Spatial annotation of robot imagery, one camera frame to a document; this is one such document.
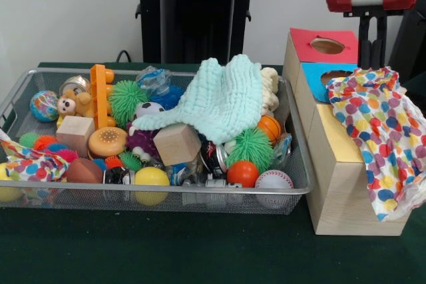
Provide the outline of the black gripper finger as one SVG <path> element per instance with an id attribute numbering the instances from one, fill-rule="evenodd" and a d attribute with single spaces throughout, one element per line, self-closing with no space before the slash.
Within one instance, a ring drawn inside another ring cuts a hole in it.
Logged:
<path id="1" fill-rule="evenodd" d="M 360 17 L 360 68 L 370 69 L 372 64 L 372 44 L 369 40 L 370 16 Z"/>
<path id="2" fill-rule="evenodd" d="M 387 40 L 387 16 L 377 17 L 377 38 L 373 43 L 373 65 L 385 66 L 385 49 Z"/>

